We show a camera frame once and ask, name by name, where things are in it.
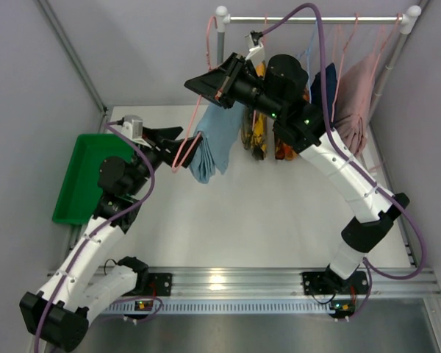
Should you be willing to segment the yellow camouflage trousers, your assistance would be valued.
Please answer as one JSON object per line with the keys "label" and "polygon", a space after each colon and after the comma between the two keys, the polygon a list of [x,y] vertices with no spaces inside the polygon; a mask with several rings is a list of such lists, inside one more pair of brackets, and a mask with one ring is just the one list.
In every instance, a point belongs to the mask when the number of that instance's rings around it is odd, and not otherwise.
{"label": "yellow camouflage trousers", "polygon": [[250,151],[255,160],[264,160],[268,149],[268,117],[244,107],[240,137],[243,148]]}

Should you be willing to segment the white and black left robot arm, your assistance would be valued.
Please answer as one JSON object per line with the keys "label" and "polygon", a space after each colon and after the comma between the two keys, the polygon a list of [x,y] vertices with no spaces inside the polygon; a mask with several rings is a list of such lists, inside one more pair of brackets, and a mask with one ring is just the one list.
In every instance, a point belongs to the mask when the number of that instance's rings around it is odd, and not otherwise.
{"label": "white and black left robot arm", "polygon": [[98,172],[103,193],[83,236],[48,282],[37,293],[25,293],[19,303],[26,328],[35,337],[35,352],[39,352],[41,341],[72,352],[93,321],[120,297],[154,298],[148,266],[136,257],[117,261],[98,282],[91,279],[152,194],[156,169],[162,163],[188,167],[202,136],[180,140],[180,126],[142,129],[135,136],[115,127],[114,123],[106,125],[112,135],[133,149],[132,160],[104,158]]}

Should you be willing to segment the light blue trousers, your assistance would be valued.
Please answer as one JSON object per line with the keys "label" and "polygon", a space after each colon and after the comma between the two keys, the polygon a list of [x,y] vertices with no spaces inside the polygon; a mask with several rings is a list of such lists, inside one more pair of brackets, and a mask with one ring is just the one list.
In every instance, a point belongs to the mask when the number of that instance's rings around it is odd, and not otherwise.
{"label": "light blue trousers", "polygon": [[230,109],[208,105],[195,130],[201,133],[201,142],[189,165],[198,182],[207,184],[216,171],[226,173],[231,147],[240,133],[243,111],[244,106],[239,102]]}

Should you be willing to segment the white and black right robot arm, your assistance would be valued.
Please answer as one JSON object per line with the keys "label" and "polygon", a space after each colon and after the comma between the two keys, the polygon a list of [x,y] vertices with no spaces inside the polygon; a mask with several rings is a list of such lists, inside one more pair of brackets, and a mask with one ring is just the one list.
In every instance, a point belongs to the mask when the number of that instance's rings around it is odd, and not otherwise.
{"label": "white and black right robot arm", "polygon": [[265,73],[259,75],[253,63],[237,53],[217,68],[187,80],[184,86],[209,102],[196,127],[201,137],[189,169],[202,183],[215,172],[226,171],[243,108],[272,118],[273,131],[279,138],[316,167],[354,213],[321,277],[337,292],[348,287],[359,264],[391,230],[409,198],[380,188],[352,153],[339,145],[323,110],[304,99],[307,81],[307,72],[293,56],[273,56]]}

